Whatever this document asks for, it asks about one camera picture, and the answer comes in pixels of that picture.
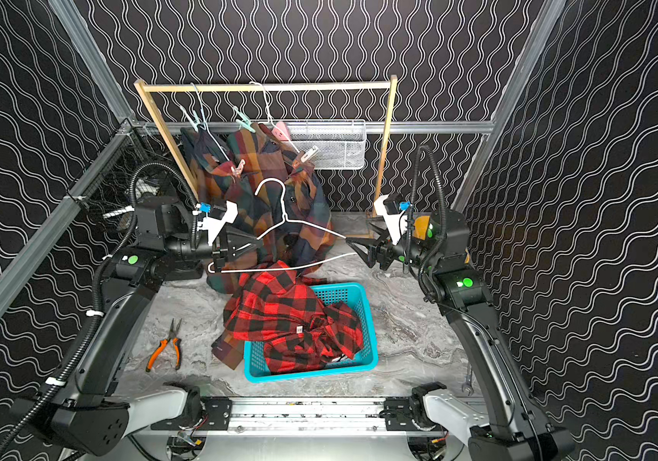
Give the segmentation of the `red black plaid shirt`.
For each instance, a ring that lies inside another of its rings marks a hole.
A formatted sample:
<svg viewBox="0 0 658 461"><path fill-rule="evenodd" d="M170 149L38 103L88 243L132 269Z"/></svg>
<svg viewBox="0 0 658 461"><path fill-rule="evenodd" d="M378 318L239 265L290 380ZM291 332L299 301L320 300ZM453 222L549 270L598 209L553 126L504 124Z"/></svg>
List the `red black plaid shirt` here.
<svg viewBox="0 0 658 461"><path fill-rule="evenodd" d="M282 340L323 311L311 286L282 261L257 273L242 273L238 280L223 312L225 332L236 340Z"/></svg>

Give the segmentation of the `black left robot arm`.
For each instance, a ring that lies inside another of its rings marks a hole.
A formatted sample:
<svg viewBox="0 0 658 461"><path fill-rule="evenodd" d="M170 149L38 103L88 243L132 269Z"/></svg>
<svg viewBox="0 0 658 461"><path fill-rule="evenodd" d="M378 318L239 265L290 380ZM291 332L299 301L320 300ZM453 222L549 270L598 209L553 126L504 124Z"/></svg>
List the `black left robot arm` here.
<svg viewBox="0 0 658 461"><path fill-rule="evenodd" d="M163 282L196 274L205 259L222 269L261 247L236 225L240 208L235 194L191 192L186 199L138 194L140 176L153 167L187 185L183 174L165 161L150 161L132 174L128 228L94 272L93 306L82 330L35 396L16 399L12 411L19 422L0 443L0 459L25 429L46 443L71 449L75 459L113 451L133 430L135 403L111 397Z"/></svg>

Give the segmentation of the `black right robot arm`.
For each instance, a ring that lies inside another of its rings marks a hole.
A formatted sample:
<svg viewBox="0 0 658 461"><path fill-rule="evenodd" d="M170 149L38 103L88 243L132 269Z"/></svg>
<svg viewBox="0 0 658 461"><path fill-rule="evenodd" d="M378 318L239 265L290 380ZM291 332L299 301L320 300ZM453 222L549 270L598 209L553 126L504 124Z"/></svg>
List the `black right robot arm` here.
<svg viewBox="0 0 658 461"><path fill-rule="evenodd" d="M457 334L486 403L481 415L470 405L447 397L437 385L419 386L411 397L411 420L420 429L445 429L461 442L448 459L563 460L574 451L572 433L555 425L530 393L530 388L503 343L499 313L482 276L468 261L469 228L464 216L447 206L442 175L431 149L421 146L413 161L411 181L419 178L421 158L430 161L438 209L423 236L414 236L415 197L396 195L376 200L384 226L377 238L347 238L347 245L369 268L386 270L400 262L418 283L423 298L438 307Z"/></svg>

